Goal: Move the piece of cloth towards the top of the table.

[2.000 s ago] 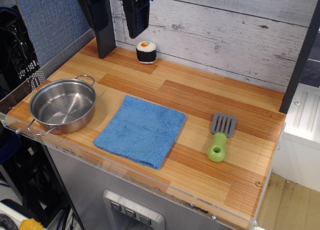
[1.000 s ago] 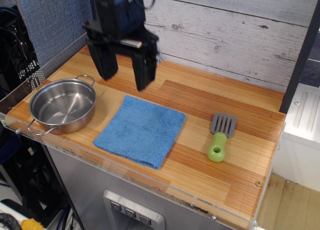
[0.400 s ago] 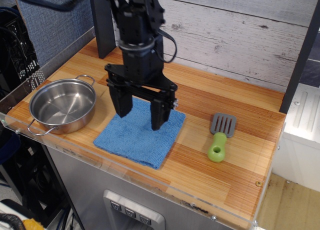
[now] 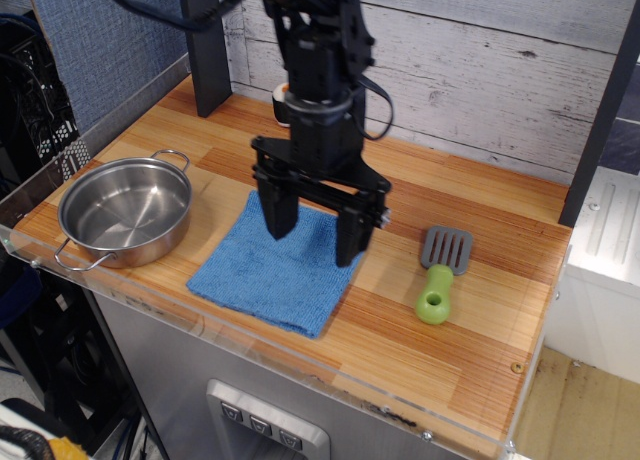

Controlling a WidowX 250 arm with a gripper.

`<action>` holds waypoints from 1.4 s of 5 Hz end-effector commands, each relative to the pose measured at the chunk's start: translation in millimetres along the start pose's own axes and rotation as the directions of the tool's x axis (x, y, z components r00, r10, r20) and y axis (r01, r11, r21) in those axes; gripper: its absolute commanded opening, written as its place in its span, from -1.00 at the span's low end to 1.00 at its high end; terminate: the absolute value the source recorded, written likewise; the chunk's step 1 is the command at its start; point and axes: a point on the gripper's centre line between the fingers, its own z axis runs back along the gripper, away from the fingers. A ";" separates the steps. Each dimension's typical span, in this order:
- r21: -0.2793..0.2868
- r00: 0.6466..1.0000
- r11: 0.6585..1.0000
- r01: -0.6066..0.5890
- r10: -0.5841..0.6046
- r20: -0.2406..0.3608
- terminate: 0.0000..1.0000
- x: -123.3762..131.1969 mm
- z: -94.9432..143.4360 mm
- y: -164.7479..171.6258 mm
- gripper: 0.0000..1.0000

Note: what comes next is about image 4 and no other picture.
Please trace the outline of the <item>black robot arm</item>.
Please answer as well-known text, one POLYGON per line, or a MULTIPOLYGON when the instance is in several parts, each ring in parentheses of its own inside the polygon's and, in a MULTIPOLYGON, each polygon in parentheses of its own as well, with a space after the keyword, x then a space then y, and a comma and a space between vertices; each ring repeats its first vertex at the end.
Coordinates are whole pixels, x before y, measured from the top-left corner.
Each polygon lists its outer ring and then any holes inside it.
POLYGON ((300 199, 336 212, 336 263, 368 247, 388 220, 388 180, 362 158, 366 93, 387 93, 364 72, 373 65, 374 38, 360 0, 262 0, 272 19, 288 73, 287 139, 256 137, 254 177, 267 229, 287 236, 300 199))

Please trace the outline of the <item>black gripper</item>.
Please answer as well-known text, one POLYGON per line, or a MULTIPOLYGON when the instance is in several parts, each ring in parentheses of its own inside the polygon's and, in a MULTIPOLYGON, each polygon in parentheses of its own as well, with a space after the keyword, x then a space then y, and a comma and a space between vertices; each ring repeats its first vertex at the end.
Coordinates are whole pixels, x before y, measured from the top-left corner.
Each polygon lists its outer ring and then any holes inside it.
POLYGON ((338 103, 286 100, 290 138, 258 136, 254 177, 266 227, 282 239, 296 226, 299 198, 339 212, 336 265, 350 266, 369 245, 374 227, 389 221, 391 184, 362 159, 366 100, 338 103))

